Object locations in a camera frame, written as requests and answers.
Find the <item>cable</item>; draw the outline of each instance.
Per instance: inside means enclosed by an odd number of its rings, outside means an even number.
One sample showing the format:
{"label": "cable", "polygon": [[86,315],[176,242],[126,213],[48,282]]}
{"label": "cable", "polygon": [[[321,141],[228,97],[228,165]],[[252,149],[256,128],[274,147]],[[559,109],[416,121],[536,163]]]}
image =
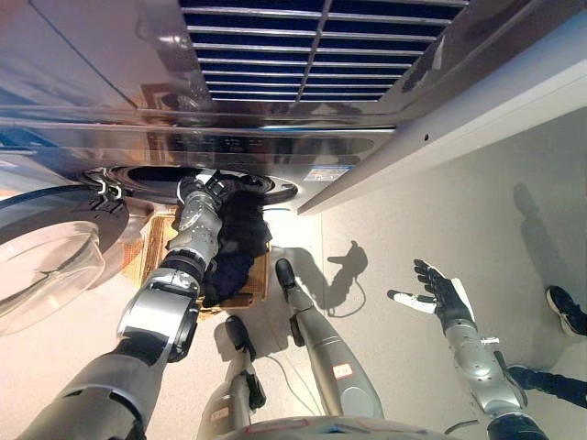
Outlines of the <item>cable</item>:
{"label": "cable", "polygon": [[367,302],[367,294],[363,290],[363,287],[359,284],[359,281],[357,280],[357,278],[354,278],[354,281],[359,286],[359,290],[363,295],[363,302],[361,303],[361,305],[357,308],[357,310],[354,310],[354,311],[347,313],[347,314],[335,315],[335,314],[328,313],[329,317],[331,317],[331,318],[346,318],[346,317],[351,316],[352,314],[355,314],[356,312],[358,312],[360,309],[362,309],[364,307],[365,303]]}
{"label": "cable", "polygon": [[[273,340],[275,341],[275,345],[281,350],[284,351],[285,348],[282,347],[279,344],[279,339],[277,338],[277,334],[275,333],[275,329],[273,328],[273,325],[271,325],[271,322],[269,321],[269,316],[267,315],[267,310],[265,310],[265,304],[263,304],[261,306],[261,310],[263,311],[263,315],[265,316],[265,323],[267,324],[267,326],[269,327],[269,330],[271,331],[271,336],[273,337]],[[322,412],[320,411],[320,405],[318,405],[318,402],[316,401],[316,399],[314,398],[314,394],[312,393],[312,391],[310,390],[310,387],[308,387],[308,384],[305,383],[304,378],[302,378],[302,375],[299,373],[299,371],[297,370],[297,368],[295,367],[294,363],[289,359],[289,357],[287,355],[285,355],[285,360],[287,361],[288,364],[290,364],[290,367],[293,369],[293,372],[295,373],[295,375],[298,377],[298,379],[300,381],[302,381],[302,383],[305,386],[305,389],[308,391],[308,394],[310,394],[310,397],[312,398],[312,402],[314,402],[314,405],[317,408],[318,411],[318,415],[323,415]]]}
{"label": "cable", "polygon": [[285,384],[287,385],[287,388],[290,389],[290,393],[300,402],[303,404],[303,406],[312,414],[312,415],[316,415],[316,413],[314,411],[312,411],[312,409],[305,404],[305,402],[302,400],[302,398],[300,396],[298,396],[294,389],[292,388],[292,385],[290,385],[290,381],[287,379],[287,373],[285,372],[285,368],[283,367],[282,363],[277,360],[275,357],[273,356],[266,356],[267,359],[271,359],[273,362],[275,362],[279,368],[282,370],[283,373],[283,377],[285,378]]}
{"label": "cable", "polygon": [[459,422],[459,423],[453,424],[449,429],[447,429],[444,432],[444,434],[449,435],[449,434],[452,434],[453,431],[456,431],[460,428],[465,428],[467,426],[473,426],[474,424],[479,424],[479,421],[477,419],[475,419],[475,420],[468,420],[466,422]]}

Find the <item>label sticker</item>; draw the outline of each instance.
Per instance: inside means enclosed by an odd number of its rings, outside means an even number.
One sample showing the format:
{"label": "label sticker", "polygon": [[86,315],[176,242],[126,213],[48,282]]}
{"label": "label sticker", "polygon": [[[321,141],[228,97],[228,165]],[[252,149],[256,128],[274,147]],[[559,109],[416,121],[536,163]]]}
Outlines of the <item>label sticker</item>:
{"label": "label sticker", "polygon": [[225,417],[228,417],[229,414],[230,410],[227,406],[225,406],[224,408],[216,412],[212,412],[212,415],[210,416],[210,422],[215,422],[217,420],[224,419]]}
{"label": "label sticker", "polygon": [[352,168],[352,165],[316,166],[308,172],[304,182],[333,182]]}
{"label": "label sticker", "polygon": [[6,162],[5,160],[0,160],[0,168],[16,168],[18,165],[14,163]]}
{"label": "label sticker", "polygon": [[352,368],[349,364],[335,365],[332,368],[332,372],[334,373],[334,377],[337,378],[337,380],[352,376]]}

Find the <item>floor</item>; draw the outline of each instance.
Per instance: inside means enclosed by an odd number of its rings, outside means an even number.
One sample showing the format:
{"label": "floor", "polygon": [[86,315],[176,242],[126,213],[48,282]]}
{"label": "floor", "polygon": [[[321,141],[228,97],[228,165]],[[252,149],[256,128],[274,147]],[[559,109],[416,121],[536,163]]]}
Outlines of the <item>floor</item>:
{"label": "floor", "polygon": [[[391,288],[421,291],[414,258],[461,278],[479,328],[500,337],[508,363],[587,380],[586,338],[561,332],[543,294],[558,284],[587,306],[586,117],[584,110],[566,115],[319,215],[267,212],[272,258],[291,260],[370,375],[388,419],[442,432],[473,418],[437,319],[386,296]],[[0,339],[1,440],[18,435],[68,379],[113,347],[132,294],[130,282],[116,277]],[[307,355],[289,335],[274,277],[267,301],[237,314],[257,346],[255,367],[268,395],[253,420],[320,414]],[[149,439],[195,437],[232,353],[224,319],[203,321],[189,357],[167,368]],[[584,438],[586,411],[537,391],[528,399],[549,438]],[[455,436],[485,432],[472,426]]]}

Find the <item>robotic arm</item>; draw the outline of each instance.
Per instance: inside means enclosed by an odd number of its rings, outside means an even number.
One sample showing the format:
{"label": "robotic arm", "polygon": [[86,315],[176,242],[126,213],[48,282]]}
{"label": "robotic arm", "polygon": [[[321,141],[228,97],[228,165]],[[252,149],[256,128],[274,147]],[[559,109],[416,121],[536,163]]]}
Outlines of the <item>robotic arm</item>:
{"label": "robotic arm", "polygon": [[490,353],[477,331],[471,303],[458,278],[447,279],[436,268],[416,259],[415,273],[424,283],[435,305],[434,314],[454,353],[455,370],[476,403],[489,420],[490,440],[548,440],[518,400],[515,386],[508,380],[501,353]]}
{"label": "robotic arm", "polygon": [[90,362],[45,408],[19,440],[141,440],[169,362],[188,353],[197,326],[195,303],[218,251],[217,210],[245,189],[219,172],[184,178],[183,209],[169,254],[128,303],[116,348]]}

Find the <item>person's foot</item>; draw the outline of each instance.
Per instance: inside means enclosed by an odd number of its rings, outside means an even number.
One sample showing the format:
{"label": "person's foot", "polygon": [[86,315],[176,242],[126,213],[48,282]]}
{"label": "person's foot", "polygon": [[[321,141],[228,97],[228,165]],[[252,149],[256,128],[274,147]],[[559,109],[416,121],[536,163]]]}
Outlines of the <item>person's foot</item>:
{"label": "person's foot", "polygon": [[412,293],[405,293],[403,291],[389,290],[387,296],[397,303],[407,305],[418,312],[425,314],[433,314],[437,308],[436,300],[431,296],[414,295]]}
{"label": "person's foot", "polygon": [[587,315],[581,311],[569,293],[559,286],[550,286],[546,295],[548,306],[560,318],[563,332],[570,336],[587,336]]}

